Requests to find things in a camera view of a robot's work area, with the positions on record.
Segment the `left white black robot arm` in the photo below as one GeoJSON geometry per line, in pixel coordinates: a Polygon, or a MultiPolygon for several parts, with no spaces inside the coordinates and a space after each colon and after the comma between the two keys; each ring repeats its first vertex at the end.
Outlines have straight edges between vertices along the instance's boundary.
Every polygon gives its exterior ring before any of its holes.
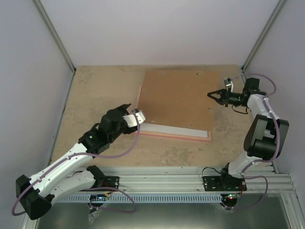
{"type": "Polygon", "coordinates": [[[137,108],[129,113],[128,107],[129,104],[123,104],[107,111],[100,122],[85,132],[62,157],[30,177],[22,175],[17,178],[16,203],[20,203],[24,209],[21,214],[27,214],[31,220],[39,219],[57,201],[79,191],[117,192],[119,183],[116,181],[112,185],[107,182],[107,176],[97,166],[89,166],[72,177],[69,174],[97,157],[116,159],[131,152],[129,148],[119,155],[102,154],[120,135],[140,132],[145,116],[137,108]]]}

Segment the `brown cardboard backing board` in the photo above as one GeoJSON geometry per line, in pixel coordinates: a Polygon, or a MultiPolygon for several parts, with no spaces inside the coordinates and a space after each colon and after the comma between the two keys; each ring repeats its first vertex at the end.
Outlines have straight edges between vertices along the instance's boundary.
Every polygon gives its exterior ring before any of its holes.
{"type": "Polygon", "coordinates": [[[137,107],[148,124],[212,131],[216,102],[207,94],[219,79],[215,71],[147,71],[137,107]]]}

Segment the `pink wooden picture frame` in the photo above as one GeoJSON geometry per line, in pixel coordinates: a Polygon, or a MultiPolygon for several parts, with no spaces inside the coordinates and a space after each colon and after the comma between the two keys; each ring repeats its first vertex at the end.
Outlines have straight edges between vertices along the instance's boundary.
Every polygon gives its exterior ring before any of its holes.
{"type": "Polygon", "coordinates": [[[138,109],[142,110],[144,123],[208,131],[209,137],[193,137],[142,131],[143,135],[191,141],[211,141],[214,126],[213,107],[204,91],[197,86],[142,85],[138,109]]]}

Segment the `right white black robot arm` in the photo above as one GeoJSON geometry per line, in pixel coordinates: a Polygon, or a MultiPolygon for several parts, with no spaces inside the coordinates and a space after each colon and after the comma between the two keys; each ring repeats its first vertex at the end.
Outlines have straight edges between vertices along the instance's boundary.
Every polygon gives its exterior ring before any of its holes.
{"type": "Polygon", "coordinates": [[[289,129],[289,122],[275,114],[266,92],[259,88],[258,74],[246,79],[241,93],[233,91],[233,81],[224,80],[226,88],[207,95],[218,104],[250,109],[253,122],[244,139],[244,151],[228,163],[216,176],[202,176],[205,191],[246,191],[246,171],[264,162],[274,161],[281,153],[289,129]]]}

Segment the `sunset landscape photo print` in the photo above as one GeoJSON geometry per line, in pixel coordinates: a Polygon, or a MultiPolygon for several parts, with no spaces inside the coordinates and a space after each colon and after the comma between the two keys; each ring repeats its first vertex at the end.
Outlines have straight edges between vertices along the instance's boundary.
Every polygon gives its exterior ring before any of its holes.
{"type": "Polygon", "coordinates": [[[185,136],[203,137],[203,138],[209,137],[208,131],[181,128],[181,127],[173,127],[173,126],[165,126],[165,125],[155,125],[155,124],[143,123],[140,125],[140,129],[142,131],[162,133],[162,134],[185,135],[185,136]]]}

